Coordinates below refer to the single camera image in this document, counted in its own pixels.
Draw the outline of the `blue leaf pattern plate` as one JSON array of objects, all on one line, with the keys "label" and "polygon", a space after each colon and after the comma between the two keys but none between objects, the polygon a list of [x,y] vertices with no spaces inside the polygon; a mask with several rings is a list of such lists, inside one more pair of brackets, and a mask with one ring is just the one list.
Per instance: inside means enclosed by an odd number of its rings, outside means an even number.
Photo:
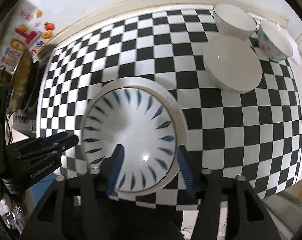
[{"label": "blue leaf pattern plate", "polygon": [[119,192],[151,189],[172,167],[174,122],[164,104],[145,90],[120,88],[100,96],[88,109],[82,131],[82,152],[91,168],[99,167],[117,145],[123,146]]}]

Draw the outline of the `white plate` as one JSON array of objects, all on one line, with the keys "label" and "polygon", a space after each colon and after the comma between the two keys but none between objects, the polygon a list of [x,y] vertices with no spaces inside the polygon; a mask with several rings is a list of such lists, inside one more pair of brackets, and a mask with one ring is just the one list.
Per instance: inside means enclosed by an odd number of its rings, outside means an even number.
[{"label": "white plate", "polygon": [[[151,193],[154,193],[154,192],[158,191],[159,189],[165,187],[178,174],[179,165],[178,165],[178,160],[176,157],[176,151],[177,151],[177,148],[179,145],[187,145],[187,122],[186,122],[184,114],[183,114],[182,110],[180,109],[176,99],[164,87],[162,87],[161,85],[159,85],[158,83],[156,83],[154,81],[144,79],[142,77],[124,77],[124,78],[121,78],[118,80],[114,80],[114,81],[106,84],[105,86],[103,86],[101,88],[101,90],[99,90],[99,92],[90,100],[90,102],[86,108],[86,111],[84,113],[84,116],[82,117],[81,136],[83,134],[82,129],[84,127],[85,115],[87,114],[88,109],[90,107],[92,107],[95,100],[97,100],[97,98],[99,98],[100,96],[102,96],[110,91],[113,91],[115,89],[120,89],[120,88],[139,88],[139,89],[145,90],[145,91],[149,92],[150,94],[156,96],[164,104],[164,106],[168,110],[168,112],[171,115],[172,120],[174,122],[175,135],[176,135],[176,149],[175,149],[175,155],[174,155],[174,161],[173,161],[172,167],[169,170],[169,172],[167,173],[167,175],[165,176],[165,178],[162,181],[160,181],[158,184],[156,184],[154,187],[152,187],[151,189],[148,189],[148,190],[145,190],[142,192],[137,192],[137,193],[119,192],[116,190],[116,187],[115,187],[116,192],[121,193],[121,194],[127,194],[127,195],[132,195],[132,196],[142,196],[142,195],[146,195],[146,194],[151,194]],[[89,166],[87,158],[85,156],[84,156],[84,159],[86,160],[88,168],[90,170],[100,167],[99,166],[99,167],[91,168]]]}]

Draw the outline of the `plain white bowl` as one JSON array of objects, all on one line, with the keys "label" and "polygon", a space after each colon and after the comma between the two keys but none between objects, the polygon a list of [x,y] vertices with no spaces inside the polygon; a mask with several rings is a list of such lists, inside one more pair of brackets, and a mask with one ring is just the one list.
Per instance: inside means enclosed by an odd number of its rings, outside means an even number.
[{"label": "plain white bowl", "polygon": [[261,82],[262,67],[244,41],[218,34],[204,44],[203,62],[214,84],[232,93],[245,94]]}]

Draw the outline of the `white bowl coloured dots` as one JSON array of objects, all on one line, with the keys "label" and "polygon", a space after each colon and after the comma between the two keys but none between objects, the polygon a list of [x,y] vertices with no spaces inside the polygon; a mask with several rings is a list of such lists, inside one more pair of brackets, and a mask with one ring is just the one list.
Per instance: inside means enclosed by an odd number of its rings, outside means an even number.
[{"label": "white bowl coloured dots", "polygon": [[293,56],[292,46],[284,31],[276,24],[261,21],[258,29],[258,45],[265,56],[279,62]]}]

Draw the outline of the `white bowl dark rim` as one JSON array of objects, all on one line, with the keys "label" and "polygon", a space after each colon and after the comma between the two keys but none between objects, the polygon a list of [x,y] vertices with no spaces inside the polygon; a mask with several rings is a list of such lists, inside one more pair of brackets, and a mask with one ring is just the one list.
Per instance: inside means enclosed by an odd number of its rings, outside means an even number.
[{"label": "white bowl dark rim", "polygon": [[257,30],[256,21],[246,11],[232,4],[216,3],[213,17],[218,32],[223,35],[245,40]]}]

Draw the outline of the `dark wok pan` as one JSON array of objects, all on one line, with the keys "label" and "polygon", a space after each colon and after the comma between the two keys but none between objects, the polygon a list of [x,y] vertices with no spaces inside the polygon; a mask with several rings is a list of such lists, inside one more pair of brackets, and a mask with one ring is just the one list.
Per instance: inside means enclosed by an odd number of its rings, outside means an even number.
[{"label": "dark wok pan", "polygon": [[33,62],[32,55],[28,49],[22,52],[11,79],[11,97],[8,105],[8,112],[14,113],[20,109],[27,92],[31,79],[37,76],[37,67]]}]

